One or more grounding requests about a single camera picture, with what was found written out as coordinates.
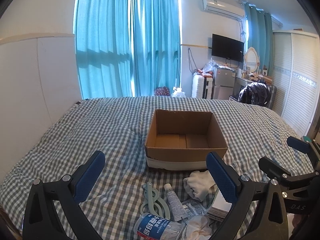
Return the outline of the green white medicine box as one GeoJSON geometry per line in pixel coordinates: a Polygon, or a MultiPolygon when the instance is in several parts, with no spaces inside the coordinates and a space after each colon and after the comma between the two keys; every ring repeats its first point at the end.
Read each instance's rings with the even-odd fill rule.
{"type": "Polygon", "coordinates": [[[205,211],[204,215],[209,219],[222,222],[228,215],[232,203],[227,202],[219,189],[217,189],[212,204],[205,211]]]}

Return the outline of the white knit glove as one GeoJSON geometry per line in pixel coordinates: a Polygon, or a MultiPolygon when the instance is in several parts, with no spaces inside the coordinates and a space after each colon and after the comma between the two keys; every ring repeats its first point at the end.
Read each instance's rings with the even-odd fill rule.
{"type": "Polygon", "coordinates": [[[189,177],[183,179],[183,186],[186,193],[199,202],[204,201],[210,193],[211,188],[215,185],[216,182],[208,170],[204,172],[191,172],[189,177]]]}

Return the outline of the silver blister pill pack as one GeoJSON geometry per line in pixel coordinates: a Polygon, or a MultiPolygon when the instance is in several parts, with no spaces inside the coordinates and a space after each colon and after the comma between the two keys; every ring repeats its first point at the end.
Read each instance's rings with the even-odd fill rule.
{"type": "Polygon", "coordinates": [[[187,214],[187,217],[184,220],[190,220],[194,216],[202,216],[206,212],[202,203],[194,199],[183,201],[182,206],[187,214]]]}

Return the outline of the small white ointment tube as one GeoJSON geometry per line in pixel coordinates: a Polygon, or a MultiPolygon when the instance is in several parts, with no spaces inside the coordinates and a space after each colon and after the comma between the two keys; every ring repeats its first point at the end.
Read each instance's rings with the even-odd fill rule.
{"type": "Polygon", "coordinates": [[[188,217],[181,201],[179,200],[177,194],[173,190],[172,186],[167,183],[164,185],[165,192],[167,194],[167,200],[169,203],[170,211],[173,215],[175,222],[179,222],[188,217]]]}

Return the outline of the grey plastic clip hanger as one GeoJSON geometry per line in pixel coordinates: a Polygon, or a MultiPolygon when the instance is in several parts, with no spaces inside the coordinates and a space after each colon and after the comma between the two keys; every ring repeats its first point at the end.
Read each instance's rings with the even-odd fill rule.
{"type": "Polygon", "coordinates": [[[152,215],[170,220],[171,213],[169,206],[160,196],[159,191],[153,188],[151,182],[145,183],[142,188],[144,190],[144,202],[140,205],[140,214],[143,215],[145,213],[150,213],[152,215]]]}

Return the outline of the oval vanity mirror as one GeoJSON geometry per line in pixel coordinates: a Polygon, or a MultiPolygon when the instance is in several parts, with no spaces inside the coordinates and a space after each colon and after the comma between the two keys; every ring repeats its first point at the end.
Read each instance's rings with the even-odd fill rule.
{"type": "Polygon", "coordinates": [[[246,70],[249,73],[253,73],[257,71],[260,64],[260,60],[259,60],[257,51],[253,47],[249,47],[247,52],[245,53],[244,63],[245,63],[246,70]]]}

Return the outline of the white suitcase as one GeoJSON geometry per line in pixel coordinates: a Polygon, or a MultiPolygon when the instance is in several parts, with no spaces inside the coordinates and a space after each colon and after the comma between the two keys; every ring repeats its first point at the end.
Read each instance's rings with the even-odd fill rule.
{"type": "Polygon", "coordinates": [[[212,99],[213,78],[211,76],[203,76],[202,74],[194,73],[191,97],[201,99],[212,99]]]}

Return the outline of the white plastic bag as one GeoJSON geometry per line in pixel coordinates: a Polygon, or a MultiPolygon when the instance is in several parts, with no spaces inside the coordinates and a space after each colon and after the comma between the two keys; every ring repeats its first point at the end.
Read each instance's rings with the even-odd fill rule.
{"type": "Polygon", "coordinates": [[[185,98],[185,92],[182,91],[181,87],[174,87],[171,96],[173,98],[185,98]]]}

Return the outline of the clear plastic bag on fridge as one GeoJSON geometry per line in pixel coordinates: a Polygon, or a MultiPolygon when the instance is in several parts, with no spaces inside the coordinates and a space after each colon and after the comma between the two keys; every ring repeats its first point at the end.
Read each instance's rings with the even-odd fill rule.
{"type": "Polygon", "coordinates": [[[218,65],[216,64],[216,62],[211,58],[209,62],[207,62],[205,66],[202,68],[202,71],[204,73],[213,72],[217,66],[218,65]]]}

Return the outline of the dark red patterned bag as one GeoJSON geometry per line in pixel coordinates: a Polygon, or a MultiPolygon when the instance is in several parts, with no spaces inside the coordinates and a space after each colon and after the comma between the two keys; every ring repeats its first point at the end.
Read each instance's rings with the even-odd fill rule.
{"type": "Polygon", "coordinates": [[[154,96],[171,96],[170,89],[168,87],[158,87],[154,91],[154,96]]]}

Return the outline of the right teal curtain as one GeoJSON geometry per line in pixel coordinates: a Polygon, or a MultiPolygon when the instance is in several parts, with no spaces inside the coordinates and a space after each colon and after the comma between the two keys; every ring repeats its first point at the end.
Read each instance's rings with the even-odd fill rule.
{"type": "Polygon", "coordinates": [[[260,59],[259,69],[266,68],[267,74],[273,74],[273,29],[271,14],[255,5],[245,3],[248,20],[248,47],[253,47],[260,59]]]}

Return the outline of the white air conditioner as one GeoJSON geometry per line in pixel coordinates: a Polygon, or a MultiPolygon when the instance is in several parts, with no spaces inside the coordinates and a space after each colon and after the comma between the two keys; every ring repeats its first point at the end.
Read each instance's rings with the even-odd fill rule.
{"type": "Polygon", "coordinates": [[[217,0],[202,0],[204,11],[221,15],[223,17],[231,18],[234,20],[242,21],[245,18],[245,12],[243,9],[220,2],[217,0]]]}

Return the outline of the middle teal curtain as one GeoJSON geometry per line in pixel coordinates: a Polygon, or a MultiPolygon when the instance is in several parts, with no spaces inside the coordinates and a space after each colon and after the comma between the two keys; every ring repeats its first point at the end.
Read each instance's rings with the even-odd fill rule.
{"type": "Polygon", "coordinates": [[[179,0],[131,0],[132,75],[135,96],[180,85],[179,0]]]}

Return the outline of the left teal curtain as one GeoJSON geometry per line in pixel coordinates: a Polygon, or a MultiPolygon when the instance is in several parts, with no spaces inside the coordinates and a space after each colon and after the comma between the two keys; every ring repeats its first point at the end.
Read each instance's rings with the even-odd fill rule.
{"type": "Polygon", "coordinates": [[[76,0],[76,65],[84,99],[132,95],[128,0],[76,0]]]}

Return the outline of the black wall television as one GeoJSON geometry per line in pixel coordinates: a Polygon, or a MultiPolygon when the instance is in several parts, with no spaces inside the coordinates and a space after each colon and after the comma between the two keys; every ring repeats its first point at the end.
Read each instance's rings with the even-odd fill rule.
{"type": "Polygon", "coordinates": [[[244,56],[244,42],[213,34],[212,56],[242,62],[244,56]]]}

